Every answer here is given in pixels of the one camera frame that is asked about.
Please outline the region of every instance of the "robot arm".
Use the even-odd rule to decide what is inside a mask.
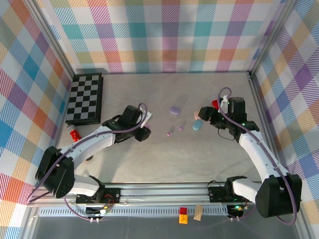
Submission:
[[[47,148],[35,175],[36,180],[42,180],[54,162],[70,151],[44,181],[44,187],[56,198],[67,194],[78,194],[90,197],[93,201],[99,201],[103,197],[104,185],[93,176],[74,175],[74,170],[87,158],[114,143],[123,142],[131,137],[135,137],[138,141],[146,140],[151,131],[144,125],[151,116],[151,113],[143,109],[127,106],[122,115],[104,122],[96,131],[76,143],[61,149],[54,146]],[[144,118],[140,127],[130,130]]]
[[[250,130],[260,142],[262,135],[253,121],[247,121],[245,101],[243,98],[220,98],[221,108],[233,121],[242,124]],[[232,124],[224,118],[218,109],[213,107],[201,108],[198,116],[218,129],[228,129],[236,141],[244,148],[257,168],[262,184],[251,182],[247,177],[236,176],[227,178],[225,189],[227,197],[232,195],[242,196],[256,204],[259,213],[267,218],[291,214],[292,202],[284,181],[276,168],[279,168],[287,179],[292,189],[297,211],[300,208],[302,181],[298,175],[290,175],[286,168],[275,158],[274,154],[266,147],[277,167],[274,167],[260,144],[242,128]]]

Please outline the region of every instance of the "small purple block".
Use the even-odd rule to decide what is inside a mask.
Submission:
[[[169,108],[169,112],[172,114],[172,115],[179,115],[180,114],[180,109],[176,106],[172,106],[171,108]]]

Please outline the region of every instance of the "plaid wallpaper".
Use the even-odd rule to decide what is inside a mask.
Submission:
[[[22,0],[0,1],[0,239],[15,239],[71,81]]]
[[[74,69],[110,73],[247,71],[283,3],[38,0]]]
[[[281,161],[303,179],[319,238],[319,0],[299,0],[257,77]]]

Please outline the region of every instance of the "chessboard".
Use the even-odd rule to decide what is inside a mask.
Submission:
[[[101,122],[102,73],[75,75],[71,85],[66,123],[77,125]]]

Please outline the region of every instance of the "blue oval object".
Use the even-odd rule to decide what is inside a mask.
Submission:
[[[193,124],[193,130],[199,130],[203,126],[203,121],[198,119]]]
[[[179,115],[180,114],[180,109],[176,106],[172,106],[171,108],[169,108],[169,112],[172,114],[172,115]]]

